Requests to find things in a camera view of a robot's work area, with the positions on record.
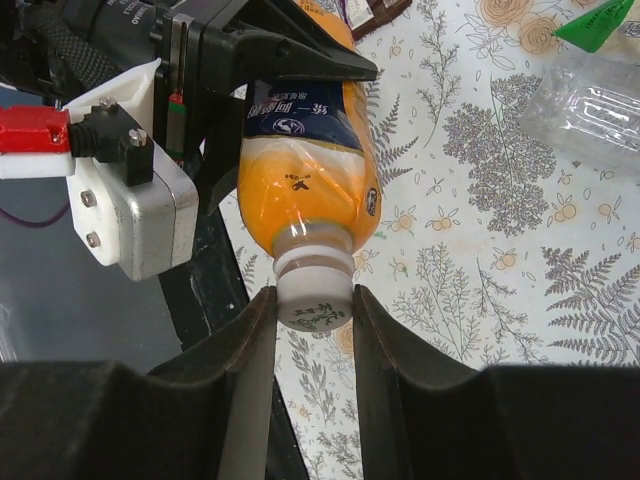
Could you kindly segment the white green printed cap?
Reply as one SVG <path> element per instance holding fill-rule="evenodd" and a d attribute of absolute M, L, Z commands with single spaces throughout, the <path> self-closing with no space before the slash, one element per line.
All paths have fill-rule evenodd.
<path fill-rule="evenodd" d="M 277 318 L 286 327 L 327 332 L 353 316 L 353 282 L 342 271 L 321 266 L 297 268 L 276 282 Z"/>

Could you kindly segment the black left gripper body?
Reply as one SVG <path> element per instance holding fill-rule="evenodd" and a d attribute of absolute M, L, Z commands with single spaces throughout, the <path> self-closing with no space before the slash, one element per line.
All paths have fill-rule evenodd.
<path fill-rule="evenodd" d="M 156 72 L 154 137 L 171 155 L 191 155 L 214 122 L 213 105 L 247 84 L 239 17 L 245 1 L 159 1 L 151 38 Z"/>

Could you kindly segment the orange milk tea bottle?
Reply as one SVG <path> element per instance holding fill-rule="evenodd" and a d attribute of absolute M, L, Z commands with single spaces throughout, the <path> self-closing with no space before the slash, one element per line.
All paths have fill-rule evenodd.
<path fill-rule="evenodd" d="M 351 279 L 382 202 L 362 85 L 258 80 L 249 91 L 237 188 L 249 234 L 278 276 Z"/>

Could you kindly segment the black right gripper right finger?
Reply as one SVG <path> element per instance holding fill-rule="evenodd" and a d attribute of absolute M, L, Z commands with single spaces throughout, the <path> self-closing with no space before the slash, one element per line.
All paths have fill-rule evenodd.
<path fill-rule="evenodd" d="M 354 291 L 354 354 L 368 479 L 635 479 L 639 372 L 474 370 Z"/>

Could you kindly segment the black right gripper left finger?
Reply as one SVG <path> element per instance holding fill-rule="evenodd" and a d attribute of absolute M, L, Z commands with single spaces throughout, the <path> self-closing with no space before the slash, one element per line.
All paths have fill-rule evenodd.
<path fill-rule="evenodd" d="M 139 374 L 116 362 L 1 367 L 5 479 L 261 479 L 274 379 L 276 299 Z"/>

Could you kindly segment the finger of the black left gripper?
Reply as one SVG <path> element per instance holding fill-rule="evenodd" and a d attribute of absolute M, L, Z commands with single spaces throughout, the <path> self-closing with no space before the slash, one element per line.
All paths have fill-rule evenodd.
<path fill-rule="evenodd" d="M 236 83 L 372 81 L 376 65 L 342 45 L 293 1 L 249 1 L 222 29 Z"/>
<path fill-rule="evenodd" d="M 211 215 L 237 185 L 243 140 L 245 102 L 222 97 L 206 128 L 203 162 L 197 174 L 199 213 Z"/>

